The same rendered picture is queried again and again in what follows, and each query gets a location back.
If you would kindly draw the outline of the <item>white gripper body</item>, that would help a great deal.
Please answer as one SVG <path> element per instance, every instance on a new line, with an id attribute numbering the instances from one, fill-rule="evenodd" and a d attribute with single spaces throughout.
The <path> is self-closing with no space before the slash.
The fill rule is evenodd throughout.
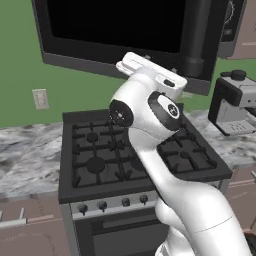
<path id="1" fill-rule="evenodd" d="M 159 70 L 159 66 L 157 64 L 133 52 L 127 52 L 123 59 L 116 63 L 116 68 L 128 76 L 132 75 L 142 67 L 150 68 L 156 71 Z"/>

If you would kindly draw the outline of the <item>dark grey oven door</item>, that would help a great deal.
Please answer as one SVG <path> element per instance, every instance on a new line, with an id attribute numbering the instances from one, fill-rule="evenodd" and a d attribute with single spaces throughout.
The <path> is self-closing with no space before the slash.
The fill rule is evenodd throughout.
<path id="1" fill-rule="evenodd" d="M 104 229 L 103 222 L 155 215 L 153 208 L 75 221 L 81 256 L 154 256 L 169 227 L 159 224 Z"/>

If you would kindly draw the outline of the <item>black gas hob stove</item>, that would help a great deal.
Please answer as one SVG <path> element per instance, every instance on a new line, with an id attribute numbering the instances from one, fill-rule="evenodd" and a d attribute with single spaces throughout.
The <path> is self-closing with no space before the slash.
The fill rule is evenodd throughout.
<path id="1" fill-rule="evenodd" d="M 142 195 L 148 196 L 144 205 Z M 124 207 L 122 199 L 129 198 Z M 81 256 L 75 221 L 155 207 L 157 193 L 128 140 L 106 110 L 63 115 L 59 205 L 72 256 Z M 105 201 L 102 212 L 98 203 Z M 85 215 L 78 206 L 86 204 Z"/>

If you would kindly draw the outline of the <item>black and grey coffee machine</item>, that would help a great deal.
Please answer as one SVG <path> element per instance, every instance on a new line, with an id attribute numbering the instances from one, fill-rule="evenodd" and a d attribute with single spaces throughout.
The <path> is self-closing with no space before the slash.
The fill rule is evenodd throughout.
<path id="1" fill-rule="evenodd" d="M 216 80 L 208 119 L 225 135 L 256 132 L 246 121 L 247 114 L 256 117 L 256 81 L 243 70 L 222 72 Z"/>

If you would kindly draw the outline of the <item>brown base cupboard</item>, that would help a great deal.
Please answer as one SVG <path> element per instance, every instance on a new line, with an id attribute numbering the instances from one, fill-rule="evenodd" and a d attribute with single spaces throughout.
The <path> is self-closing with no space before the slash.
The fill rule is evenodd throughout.
<path id="1" fill-rule="evenodd" d="M 225 196 L 241 227 L 256 233 L 256 166 L 234 169 Z"/>

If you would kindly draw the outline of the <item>brown drawer front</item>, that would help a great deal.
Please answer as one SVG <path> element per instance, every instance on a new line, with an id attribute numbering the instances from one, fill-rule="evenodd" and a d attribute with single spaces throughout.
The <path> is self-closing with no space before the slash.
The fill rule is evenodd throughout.
<path id="1" fill-rule="evenodd" d="M 0 256 L 71 256 L 57 195 L 0 201 L 3 221 L 18 219 L 22 207 L 27 224 L 0 229 Z"/>

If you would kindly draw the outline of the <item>beige wall outlet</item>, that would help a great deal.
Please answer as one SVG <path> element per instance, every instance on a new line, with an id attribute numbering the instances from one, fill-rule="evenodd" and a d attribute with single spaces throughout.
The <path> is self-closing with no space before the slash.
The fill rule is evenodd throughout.
<path id="1" fill-rule="evenodd" d="M 48 95 L 45 89 L 33 89 L 32 94 L 37 110 L 49 108 Z"/>

